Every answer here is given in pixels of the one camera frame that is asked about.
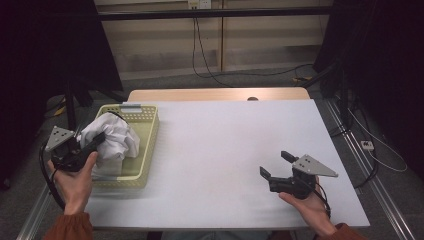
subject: black curtain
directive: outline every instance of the black curtain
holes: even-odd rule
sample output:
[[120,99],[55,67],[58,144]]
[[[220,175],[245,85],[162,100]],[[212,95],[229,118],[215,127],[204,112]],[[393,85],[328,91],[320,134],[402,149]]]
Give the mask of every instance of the black curtain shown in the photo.
[[371,1],[361,9],[352,16],[330,17],[314,68],[320,72],[334,58],[341,59],[350,88],[389,143],[424,179],[422,7],[418,1]]
[[87,0],[0,2],[4,112],[0,125],[3,140],[8,142],[0,151],[1,179],[10,176],[24,157],[43,121],[46,101],[64,94],[65,79],[122,90],[101,22],[79,21],[77,16],[50,17],[57,13],[97,14],[97,10]]

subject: finger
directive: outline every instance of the finger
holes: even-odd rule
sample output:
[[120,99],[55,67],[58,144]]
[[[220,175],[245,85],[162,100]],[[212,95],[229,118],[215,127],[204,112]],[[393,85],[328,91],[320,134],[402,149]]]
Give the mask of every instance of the finger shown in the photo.
[[97,156],[98,153],[96,151],[90,153],[90,155],[88,155],[84,167],[82,168],[82,171],[91,174],[91,170],[93,169],[94,164],[96,164]]
[[53,165],[52,160],[49,160],[49,161],[47,162],[47,165],[49,165],[50,171],[54,172],[55,168],[54,168],[54,165]]
[[280,192],[278,194],[278,196],[281,199],[283,199],[286,203],[292,205],[295,208],[297,208],[299,206],[297,199],[291,194],[288,194],[288,193],[285,193],[285,192]]

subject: white table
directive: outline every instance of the white table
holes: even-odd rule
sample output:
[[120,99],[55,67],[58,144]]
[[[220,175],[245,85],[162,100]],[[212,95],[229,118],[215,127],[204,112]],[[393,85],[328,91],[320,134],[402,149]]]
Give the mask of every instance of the white table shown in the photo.
[[[240,99],[230,100],[245,100],[252,95],[241,94],[243,90],[252,91],[225,91],[230,91],[230,96],[239,95]],[[334,223],[369,226],[313,100],[185,101],[186,90],[168,91],[171,91],[168,101],[145,102],[145,95],[138,95],[142,91],[130,95],[129,101],[142,100],[143,104],[158,106],[160,127],[148,183],[142,190],[95,189],[86,208],[95,228],[305,227],[298,212],[276,193],[269,192],[267,181],[259,175],[259,166],[273,176],[292,175],[290,163],[280,157],[281,150],[299,157],[309,154],[339,174],[338,178],[320,178]],[[261,94],[263,97],[256,96],[259,100],[266,96]]]

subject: wall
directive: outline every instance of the wall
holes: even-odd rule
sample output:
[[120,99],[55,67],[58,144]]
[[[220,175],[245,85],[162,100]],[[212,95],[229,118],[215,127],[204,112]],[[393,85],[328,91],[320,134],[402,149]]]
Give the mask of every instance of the wall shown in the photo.
[[[99,12],[188,8],[187,1],[95,2]],[[212,0],[213,9],[326,5],[331,5],[331,0]],[[211,71],[290,67],[313,62],[327,21],[327,16],[198,19],[202,46]],[[103,22],[103,26],[122,80],[193,72],[193,19],[108,21]],[[201,54],[196,39],[196,69],[205,72]]]

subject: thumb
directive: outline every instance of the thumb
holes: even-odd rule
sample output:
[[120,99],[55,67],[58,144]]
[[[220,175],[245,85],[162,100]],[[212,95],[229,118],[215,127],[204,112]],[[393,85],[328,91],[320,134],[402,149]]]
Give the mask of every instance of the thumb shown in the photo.
[[94,164],[96,164],[96,160],[97,160],[98,155],[99,154],[96,151],[94,151],[94,152],[90,153],[90,155],[88,155],[87,161],[85,162],[85,165],[82,168],[82,170],[84,172],[88,172],[88,173],[91,174],[91,170],[93,169]]
[[286,203],[292,205],[293,207],[297,207],[298,202],[297,202],[297,199],[293,195],[285,193],[285,192],[280,192],[278,194],[278,196],[281,199],[283,199]]

